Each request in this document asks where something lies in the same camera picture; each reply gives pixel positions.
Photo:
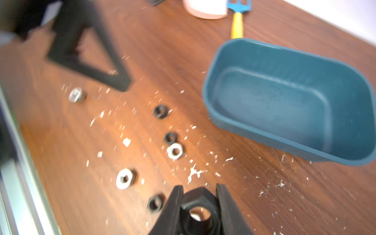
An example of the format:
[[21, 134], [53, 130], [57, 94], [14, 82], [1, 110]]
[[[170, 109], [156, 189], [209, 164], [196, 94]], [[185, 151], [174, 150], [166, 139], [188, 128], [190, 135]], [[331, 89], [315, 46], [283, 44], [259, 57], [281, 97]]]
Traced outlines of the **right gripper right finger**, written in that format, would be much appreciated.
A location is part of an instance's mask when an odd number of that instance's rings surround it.
[[253, 235], [235, 200], [224, 184], [216, 184], [223, 235]]

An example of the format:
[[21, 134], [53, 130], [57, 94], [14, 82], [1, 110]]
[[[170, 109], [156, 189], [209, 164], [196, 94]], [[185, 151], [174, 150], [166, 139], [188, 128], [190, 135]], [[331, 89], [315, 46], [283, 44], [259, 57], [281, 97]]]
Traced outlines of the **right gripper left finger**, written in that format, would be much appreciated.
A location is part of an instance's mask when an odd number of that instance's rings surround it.
[[181, 185], [175, 186], [149, 235], [178, 235], [180, 208], [184, 195]]

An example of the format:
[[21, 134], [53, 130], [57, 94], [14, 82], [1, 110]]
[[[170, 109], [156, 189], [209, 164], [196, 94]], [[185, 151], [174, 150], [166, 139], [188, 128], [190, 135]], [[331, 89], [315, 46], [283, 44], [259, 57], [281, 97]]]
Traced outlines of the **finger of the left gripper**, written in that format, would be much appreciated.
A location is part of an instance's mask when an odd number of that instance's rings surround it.
[[125, 92], [131, 76], [118, 55], [94, 1], [63, 1], [52, 27], [48, 58], [68, 69]]

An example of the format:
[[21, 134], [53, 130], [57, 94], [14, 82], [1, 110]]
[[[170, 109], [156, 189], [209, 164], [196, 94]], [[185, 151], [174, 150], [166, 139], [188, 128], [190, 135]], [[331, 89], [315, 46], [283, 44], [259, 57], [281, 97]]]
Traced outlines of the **teal plastic storage box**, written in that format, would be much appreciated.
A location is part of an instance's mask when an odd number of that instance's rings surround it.
[[338, 60], [252, 39], [216, 52], [202, 97], [218, 128], [312, 162], [376, 158], [376, 96]]

